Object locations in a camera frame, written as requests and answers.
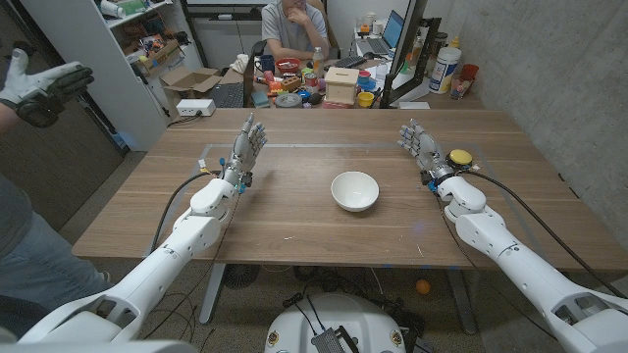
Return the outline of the white and black gloved hand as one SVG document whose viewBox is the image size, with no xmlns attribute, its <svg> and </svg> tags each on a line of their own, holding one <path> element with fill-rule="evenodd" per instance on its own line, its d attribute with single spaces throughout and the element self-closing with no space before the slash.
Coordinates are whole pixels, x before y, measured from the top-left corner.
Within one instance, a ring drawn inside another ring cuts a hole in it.
<svg viewBox="0 0 628 353">
<path fill-rule="evenodd" d="M 28 75 L 27 51 L 15 47 L 1 90 L 1 133 L 18 122 L 35 127 L 50 127 L 59 120 L 65 104 L 83 94 L 94 82 L 92 69 L 80 62 L 70 62 Z"/>
</svg>

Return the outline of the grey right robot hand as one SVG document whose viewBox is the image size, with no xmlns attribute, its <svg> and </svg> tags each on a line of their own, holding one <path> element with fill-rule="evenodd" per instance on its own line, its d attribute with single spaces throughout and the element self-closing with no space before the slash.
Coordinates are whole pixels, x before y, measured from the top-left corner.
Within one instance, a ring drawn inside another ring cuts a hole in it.
<svg viewBox="0 0 628 353">
<path fill-rule="evenodd" d="M 438 187 L 445 179 L 454 176 L 443 149 L 422 126 L 411 120 L 408 126 L 400 128 L 399 134 L 397 143 L 415 159 L 424 185 L 431 183 Z"/>
</svg>

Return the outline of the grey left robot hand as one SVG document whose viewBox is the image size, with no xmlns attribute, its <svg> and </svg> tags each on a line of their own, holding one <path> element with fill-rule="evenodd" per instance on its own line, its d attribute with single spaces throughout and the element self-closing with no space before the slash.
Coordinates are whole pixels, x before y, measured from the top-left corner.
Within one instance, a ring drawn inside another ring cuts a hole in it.
<svg viewBox="0 0 628 353">
<path fill-rule="evenodd" d="M 256 158 L 266 144 L 266 132 L 262 123 L 254 123 L 254 114 L 250 113 L 235 138 L 231 153 L 221 174 L 221 179 L 228 181 L 236 189 L 244 184 L 250 187 L 252 169 Z"/>
</svg>

